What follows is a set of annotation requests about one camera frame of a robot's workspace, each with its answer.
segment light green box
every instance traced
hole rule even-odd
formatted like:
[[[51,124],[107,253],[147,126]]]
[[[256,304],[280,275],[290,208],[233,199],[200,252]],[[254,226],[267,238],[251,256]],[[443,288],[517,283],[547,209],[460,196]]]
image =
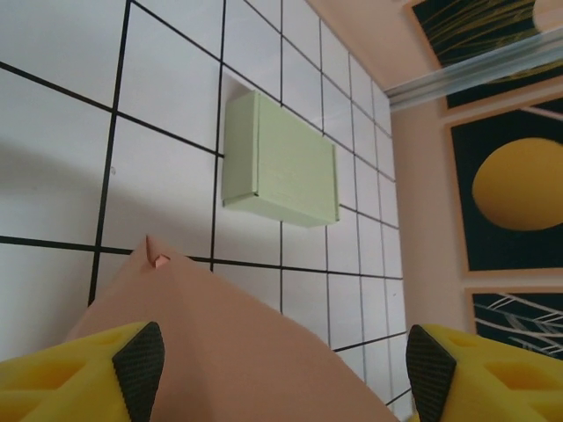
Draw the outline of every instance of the light green box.
[[[258,92],[227,105],[223,205],[298,226],[339,220],[336,150]]]

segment framed picture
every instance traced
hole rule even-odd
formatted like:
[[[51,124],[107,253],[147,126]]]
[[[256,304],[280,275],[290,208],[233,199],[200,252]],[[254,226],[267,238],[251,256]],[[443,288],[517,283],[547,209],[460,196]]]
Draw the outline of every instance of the framed picture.
[[[465,292],[473,333],[563,360],[563,286]]]
[[[563,273],[563,98],[445,128],[466,275]]]
[[[435,69],[471,59],[553,29],[557,2],[547,0],[413,0],[405,6]],[[563,60],[527,69],[448,95],[443,109],[460,111],[490,98],[535,91],[550,80],[563,81]]]

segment black rubber pad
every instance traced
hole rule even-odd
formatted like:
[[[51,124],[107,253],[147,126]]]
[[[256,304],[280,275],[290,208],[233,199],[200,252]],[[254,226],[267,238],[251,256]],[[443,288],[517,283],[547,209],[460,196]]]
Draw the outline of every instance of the black rubber pad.
[[[420,325],[408,335],[406,369],[420,422],[439,422],[456,372],[456,360]]]
[[[148,323],[112,358],[131,422],[149,422],[165,364],[157,323]]]

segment dark green artwork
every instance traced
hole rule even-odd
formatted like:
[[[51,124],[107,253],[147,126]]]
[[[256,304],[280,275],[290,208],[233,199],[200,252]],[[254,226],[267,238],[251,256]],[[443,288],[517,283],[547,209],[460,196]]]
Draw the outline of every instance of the dark green artwork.
[[[563,222],[547,229],[504,229],[481,213],[472,193],[479,167],[500,147],[530,137],[563,147],[563,122],[538,114],[560,110],[562,103],[558,99],[529,107],[535,113],[514,110],[451,128],[469,271],[563,268]]]
[[[477,334],[563,360],[563,293],[472,295]]]
[[[445,68],[538,35],[534,4],[534,0],[425,0],[413,11],[438,62]],[[563,60],[451,94],[447,96],[448,107],[561,75]]]

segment white tile floor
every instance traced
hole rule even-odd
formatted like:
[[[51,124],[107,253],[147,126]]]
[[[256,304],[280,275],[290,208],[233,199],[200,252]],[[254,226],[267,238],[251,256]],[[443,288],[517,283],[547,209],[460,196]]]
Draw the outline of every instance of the white tile floor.
[[[150,232],[408,416],[389,100],[304,0],[226,4],[0,4],[0,360],[60,342]],[[338,144],[340,222],[221,207],[224,106],[248,90]]]

